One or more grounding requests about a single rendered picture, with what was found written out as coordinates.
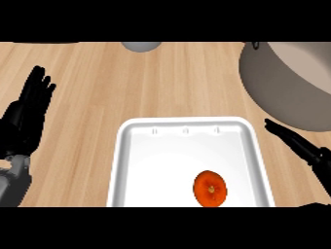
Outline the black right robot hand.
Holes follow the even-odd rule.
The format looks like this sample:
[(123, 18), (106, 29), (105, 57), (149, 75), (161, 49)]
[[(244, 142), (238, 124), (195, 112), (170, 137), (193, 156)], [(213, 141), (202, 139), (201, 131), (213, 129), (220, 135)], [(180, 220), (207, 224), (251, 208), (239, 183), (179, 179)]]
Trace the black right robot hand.
[(320, 185), (331, 196), (331, 150), (317, 148), (292, 130), (264, 120), (266, 130), (275, 134), (288, 145), (298, 157), (306, 161)]

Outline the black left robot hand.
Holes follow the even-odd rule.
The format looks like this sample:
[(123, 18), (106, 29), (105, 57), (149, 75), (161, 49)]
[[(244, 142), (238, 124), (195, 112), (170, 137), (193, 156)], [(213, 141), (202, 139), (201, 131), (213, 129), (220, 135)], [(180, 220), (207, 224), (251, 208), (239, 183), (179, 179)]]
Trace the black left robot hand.
[(35, 65), (19, 99), (9, 104), (0, 118), (0, 160), (13, 155), (30, 156), (35, 151), (55, 88), (44, 68)]

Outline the grey metal pot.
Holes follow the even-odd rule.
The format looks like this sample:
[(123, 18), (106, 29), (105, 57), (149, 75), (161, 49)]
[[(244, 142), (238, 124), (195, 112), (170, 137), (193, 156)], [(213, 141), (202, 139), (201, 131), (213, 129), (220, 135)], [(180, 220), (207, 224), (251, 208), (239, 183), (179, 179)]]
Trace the grey metal pot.
[(331, 131), (331, 42), (247, 42), (239, 74), (252, 101), (279, 122)]

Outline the orange squash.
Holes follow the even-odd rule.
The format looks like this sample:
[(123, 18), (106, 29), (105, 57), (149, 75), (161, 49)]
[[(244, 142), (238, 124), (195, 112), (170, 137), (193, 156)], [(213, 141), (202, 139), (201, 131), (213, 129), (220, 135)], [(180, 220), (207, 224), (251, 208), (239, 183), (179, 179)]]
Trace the orange squash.
[(226, 182), (221, 176), (204, 170), (193, 179), (193, 197), (202, 207), (219, 207), (227, 196)]

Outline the white plastic tray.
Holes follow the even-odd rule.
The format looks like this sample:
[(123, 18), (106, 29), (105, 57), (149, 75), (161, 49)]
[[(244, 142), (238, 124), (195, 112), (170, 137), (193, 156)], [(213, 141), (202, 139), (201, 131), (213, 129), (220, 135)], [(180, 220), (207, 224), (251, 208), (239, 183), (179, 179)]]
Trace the white plastic tray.
[(255, 133), (239, 117), (137, 118), (118, 129), (106, 204), (198, 207), (193, 179), (216, 172), (224, 207), (272, 207)]

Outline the grey rounded object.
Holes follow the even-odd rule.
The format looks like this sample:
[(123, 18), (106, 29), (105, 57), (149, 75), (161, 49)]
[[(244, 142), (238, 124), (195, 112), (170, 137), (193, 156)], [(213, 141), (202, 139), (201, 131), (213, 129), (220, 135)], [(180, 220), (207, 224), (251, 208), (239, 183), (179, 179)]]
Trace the grey rounded object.
[(145, 53), (158, 48), (159, 42), (123, 42), (123, 46), (127, 50), (136, 53)]

